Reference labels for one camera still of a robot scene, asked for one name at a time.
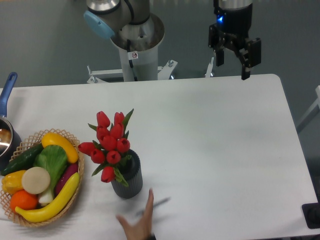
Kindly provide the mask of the person's hand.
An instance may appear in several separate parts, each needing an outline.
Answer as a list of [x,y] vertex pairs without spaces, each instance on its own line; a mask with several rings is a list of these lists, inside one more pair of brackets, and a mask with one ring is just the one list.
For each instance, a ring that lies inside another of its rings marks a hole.
[[148,199],[141,218],[134,225],[130,225],[122,215],[116,215],[116,219],[121,224],[127,240],[155,240],[152,233],[154,193],[150,188]]

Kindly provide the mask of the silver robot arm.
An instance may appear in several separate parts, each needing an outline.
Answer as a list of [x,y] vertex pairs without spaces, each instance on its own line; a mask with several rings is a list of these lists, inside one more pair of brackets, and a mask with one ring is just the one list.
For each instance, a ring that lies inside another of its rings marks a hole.
[[[99,37],[117,47],[124,81],[168,80],[177,66],[169,60],[158,65],[158,47],[165,36],[161,19],[150,12],[148,0],[88,0],[83,17]],[[261,63],[262,41],[250,39],[253,2],[251,0],[215,0],[216,22],[209,26],[208,47],[214,57],[205,77],[213,75],[213,66],[224,64],[224,50],[233,52],[241,63],[241,79]]]

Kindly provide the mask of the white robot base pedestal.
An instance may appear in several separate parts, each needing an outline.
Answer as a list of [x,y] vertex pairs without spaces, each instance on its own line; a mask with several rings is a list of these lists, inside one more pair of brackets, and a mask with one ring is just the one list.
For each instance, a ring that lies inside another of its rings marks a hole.
[[114,78],[116,74],[125,82],[172,80],[172,72],[178,63],[170,59],[164,66],[158,65],[158,47],[161,44],[165,28],[163,22],[150,14],[146,22],[138,25],[127,24],[118,32],[113,30],[102,18],[86,11],[84,19],[99,36],[110,39],[117,47],[121,62],[120,70],[93,71],[91,77]]

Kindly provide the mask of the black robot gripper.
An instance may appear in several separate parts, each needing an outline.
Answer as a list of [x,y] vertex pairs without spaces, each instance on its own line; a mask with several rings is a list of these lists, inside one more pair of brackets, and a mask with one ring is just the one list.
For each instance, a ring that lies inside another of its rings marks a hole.
[[251,75],[251,69],[261,63],[262,40],[249,39],[252,24],[251,0],[215,0],[213,2],[216,23],[209,26],[208,46],[215,53],[216,66],[224,64],[224,49],[238,54],[241,63],[241,79]]

